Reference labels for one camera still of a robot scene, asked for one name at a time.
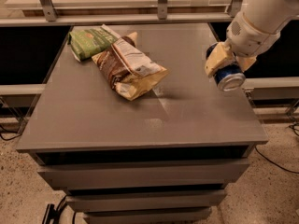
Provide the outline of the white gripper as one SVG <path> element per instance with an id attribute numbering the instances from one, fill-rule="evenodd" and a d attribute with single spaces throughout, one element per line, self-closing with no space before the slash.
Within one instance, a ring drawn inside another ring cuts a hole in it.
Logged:
<path id="1" fill-rule="evenodd" d="M 207 49 L 206 75 L 213 77 L 218 70 L 233 63 L 235 56 L 238 56 L 236 61 L 240 69 L 247 71 L 256 62 L 256 56 L 268 51 L 279 38 L 280 33 L 262 32 L 243 12 L 238 12 L 227 28 L 225 42 L 215 43 Z"/>

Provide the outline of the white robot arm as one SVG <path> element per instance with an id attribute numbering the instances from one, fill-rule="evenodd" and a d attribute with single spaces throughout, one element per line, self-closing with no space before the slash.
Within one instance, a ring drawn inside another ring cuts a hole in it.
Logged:
<path id="1" fill-rule="evenodd" d="M 233 62 L 242 71 L 256 57 L 268 51 L 280 38 L 280 31 L 299 14 L 299 0 L 248 0 L 226 30 L 224 42 L 210 47 L 204 69 L 208 77 Z"/>

